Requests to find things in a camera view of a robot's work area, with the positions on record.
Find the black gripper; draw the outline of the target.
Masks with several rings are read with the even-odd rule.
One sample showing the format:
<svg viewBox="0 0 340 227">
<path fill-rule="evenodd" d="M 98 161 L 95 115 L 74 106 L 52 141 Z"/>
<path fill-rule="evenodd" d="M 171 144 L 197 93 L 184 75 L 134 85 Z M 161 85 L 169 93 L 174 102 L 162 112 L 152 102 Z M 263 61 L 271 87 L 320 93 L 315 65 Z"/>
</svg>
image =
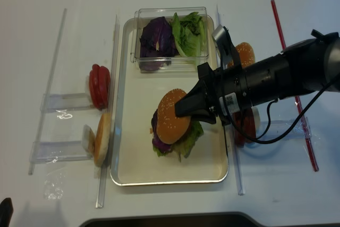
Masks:
<svg viewBox="0 0 340 227">
<path fill-rule="evenodd" d="M 216 124 L 218 117 L 223 125 L 234 125 L 233 114 L 241 110 L 241 66 L 213 70 L 208 63 L 200 64 L 198 77 L 193 89 L 175 103 L 175 115 L 209 124 Z"/>
</svg>

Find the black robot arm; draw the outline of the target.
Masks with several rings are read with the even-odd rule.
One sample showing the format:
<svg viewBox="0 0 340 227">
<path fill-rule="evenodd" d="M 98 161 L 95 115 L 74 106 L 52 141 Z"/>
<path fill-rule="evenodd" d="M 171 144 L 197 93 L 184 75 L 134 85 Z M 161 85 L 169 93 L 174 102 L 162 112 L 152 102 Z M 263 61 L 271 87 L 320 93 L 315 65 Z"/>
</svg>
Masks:
<svg viewBox="0 0 340 227">
<path fill-rule="evenodd" d="M 228 116 L 274 99 L 320 91 L 339 74 L 339 34 L 323 35 L 289 46 L 279 54 L 245 68 L 224 26 L 212 33 L 221 61 L 234 65 L 212 70 L 208 63 L 197 67 L 199 81 L 175 104 L 177 117 L 228 124 Z"/>
</svg>

